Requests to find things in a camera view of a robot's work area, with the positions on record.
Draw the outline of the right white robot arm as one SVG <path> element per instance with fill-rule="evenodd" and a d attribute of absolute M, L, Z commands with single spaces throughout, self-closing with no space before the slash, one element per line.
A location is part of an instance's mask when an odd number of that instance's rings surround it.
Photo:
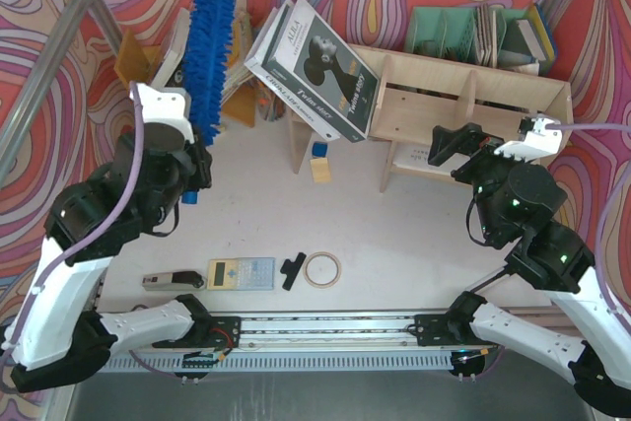
<path fill-rule="evenodd" d="M 566 380 L 593 409 L 610 417 L 630 414 L 630 315 L 609 288 L 599 246 L 588 246 L 555 218 L 566 192 L 541 164 L 556 154 L 567 125 L 545 115 L 523 119 L 512 141 L 475 123 L 438 126 L 428 162 L 455 154 L 466 162 L 452 171 L 472 188 L 468 216 L 477 216 L 478 244 L 505 249 L 502 276 L 516 275 L 553 302 L 578 328 L 567 336 L 509 314 L 478 289 L 461 293 L 437 318 L 415 319 L 421 346 L 486 342 L 513 350 Z"/>

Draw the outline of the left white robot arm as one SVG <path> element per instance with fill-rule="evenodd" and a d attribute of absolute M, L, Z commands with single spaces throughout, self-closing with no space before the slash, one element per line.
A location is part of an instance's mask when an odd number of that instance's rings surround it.
<path fill-rule="evenodd" d="M 183 194 L 210 187 L 211 164 L 198 127 L 155 119 L 141 146 L 134 132 L 121 134 L 111 162 L 58 194 L 30 293 L 1 330 L 16 391 L 74 385 L 118 352 L 162 342 L 193 347 L 209 335 L 212 317 L 191 294 L 127 314 L 99 314 L 87 304 L 124 245 L 158 236 Z"/>

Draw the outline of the blue microfiber duster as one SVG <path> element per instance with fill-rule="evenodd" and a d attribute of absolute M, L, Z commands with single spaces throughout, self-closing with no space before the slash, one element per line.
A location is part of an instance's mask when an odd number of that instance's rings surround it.
<path fill-rule="evenodd" d="M 234 8 L 235 0 L 193 1 L 183 58 L 183 85 L 191 97 L 189 120 L 196 131 L 195 153 L 200 167 L 182 195 L 184 204 L 195 204 L 198 192 L 210 186 L 206 147 L 218 134 Z"/>

